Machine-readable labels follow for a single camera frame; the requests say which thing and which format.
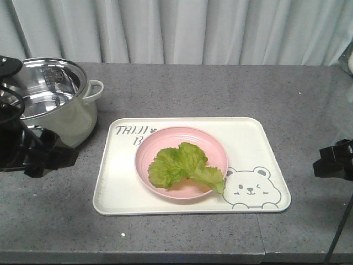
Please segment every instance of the pink bowl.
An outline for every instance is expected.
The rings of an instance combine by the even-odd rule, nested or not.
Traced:
[[[228,157],[223,146],[210,134],[202,130],[176,126],[158,130],[140,144],[135,157],[135,166],[141,181],[152,192],[163,197],[188,200],[195,199],[212,192],[204,184],[185,179],[174,184],[170,189],[156,188],[149,181],[148,167],[157,153],[167,147],[178,147],[182,142],[198,145],[208,158],[207,166],[217,167],[223,176],[228,170]]]

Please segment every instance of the green lettuce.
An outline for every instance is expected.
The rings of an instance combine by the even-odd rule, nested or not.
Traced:
[[[217,167],[206,167],[207,160],[202,149],[188,142],[178,148],[161,149],[148,168],[149,181],[157,188],[168,189],[187,178],[223,194],[223,174]]]

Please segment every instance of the gray countertop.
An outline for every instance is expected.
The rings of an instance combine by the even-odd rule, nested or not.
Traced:
[[[80,63],[105,91],[76,164],[40,179],[0,173],[0,262],[322,262],[353,182],[317,178],[319,149],[353,138],[353,79],[338,66]],[[292,196],[282,213],[102,216],[92,206],[119,118],[248,116]],[[353,214],[331,259],[353,261]]]

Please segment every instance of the stainless steel pot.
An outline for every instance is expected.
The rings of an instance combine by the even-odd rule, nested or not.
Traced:
[[[20,94],[25,102],[21,120],[28,126],[54,131],[68,146],[76,147],[92,132],[97,122],[95,101],[104,85],[89,80],[75,63],[56,58],[23,60],[23,68],[3,85]],[[3,100],[17,105],[8,94]]]

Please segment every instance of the bear illustration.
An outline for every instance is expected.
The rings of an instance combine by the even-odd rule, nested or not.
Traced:
[[[229,167],[223,198],[232,209],[278,209],[281,193],[270,177],[270,171],[264,167],[255,167],[252,171]]]

